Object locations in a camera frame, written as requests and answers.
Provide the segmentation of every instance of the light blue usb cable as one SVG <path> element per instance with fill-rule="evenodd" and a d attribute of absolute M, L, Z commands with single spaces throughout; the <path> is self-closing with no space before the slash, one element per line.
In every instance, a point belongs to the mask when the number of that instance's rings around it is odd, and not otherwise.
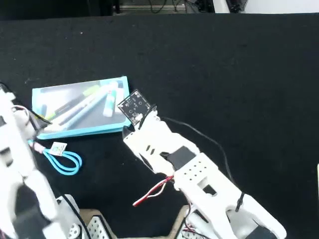
<path fill-rule="evenodd" d="M 74 175 L 79 171 L 80 167 L 82 166 L 82 159 L 77 153 L 70 152 L 70 151 L 64 151 L 62 153 L 61 157 L 68 158 L 75 164 L 75 167 L 72 167 L 72 168 L 66 167 L 62 165 L 52 154 L 50 154 L 50 149 L 45 148 L 38 142 L 33 143 L 32 140 L 29 140 L 28 143 L 30 147 L 34 147 L 35 151 L 43 154 L 49 160 L 49 162 L 52 164 L 55 170 L 62 175 L 66 175 L 66 176 Z"/>

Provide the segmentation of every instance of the label tag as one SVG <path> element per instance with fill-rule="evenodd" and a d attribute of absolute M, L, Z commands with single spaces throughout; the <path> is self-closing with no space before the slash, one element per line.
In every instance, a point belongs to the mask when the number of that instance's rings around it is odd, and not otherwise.
<path fill-rule="evenodd" d="M 56 156 L 62 156 L 67 145 L 67 143 L 53 142 L 49 153 Z"/>

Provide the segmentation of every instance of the blue pencil case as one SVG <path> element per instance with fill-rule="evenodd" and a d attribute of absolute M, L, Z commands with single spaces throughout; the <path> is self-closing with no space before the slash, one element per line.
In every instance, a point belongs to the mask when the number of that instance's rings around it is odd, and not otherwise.
<path fill-rule="evenodd" d="M 38 138 L 121 131 L 130 121 L 116 105 L 129 94 L 126 76 L 33 89 L 33 111 L 52 123 Z"/>

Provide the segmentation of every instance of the white robotic arm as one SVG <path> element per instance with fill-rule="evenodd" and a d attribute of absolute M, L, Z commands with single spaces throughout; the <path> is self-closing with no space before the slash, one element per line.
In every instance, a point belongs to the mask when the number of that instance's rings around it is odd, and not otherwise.
<path fill-rule="evenodd" d="M 135 128 L 123 135 L 124 143 L 154 173 L 173 176 L 175 189 L 192 205 L 188 223 L 205 237 L 286 238 L 284 227 L 272 215 L 251 196 L 243 194 L 194 143 L 171 132 L 157 116 L 156 108 L 138 91 L 118 107 Z M 203 189 L 207 186 L 213 189 L 213 194 L 205 193 Z"/>
<path fill-rule="evenodd" d="M 16 111 L 13 93 L 0 87 L 0 229 L 10 238 L 65 239 L 79 218 L 70 195 L 57 203 L 46 177 L 37 170 L 28 139 L 35 129 L 27 109 Z"/>

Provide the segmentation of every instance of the circuit board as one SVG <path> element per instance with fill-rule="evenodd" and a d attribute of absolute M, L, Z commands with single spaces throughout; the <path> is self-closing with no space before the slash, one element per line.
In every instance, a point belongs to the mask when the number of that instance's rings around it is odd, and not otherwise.
<path fill-rule="evenodd" d="M 151 107 L 139 90 L 134 90 L 117 106 L 134 126 L 141 121 L 145 113 Z"/>

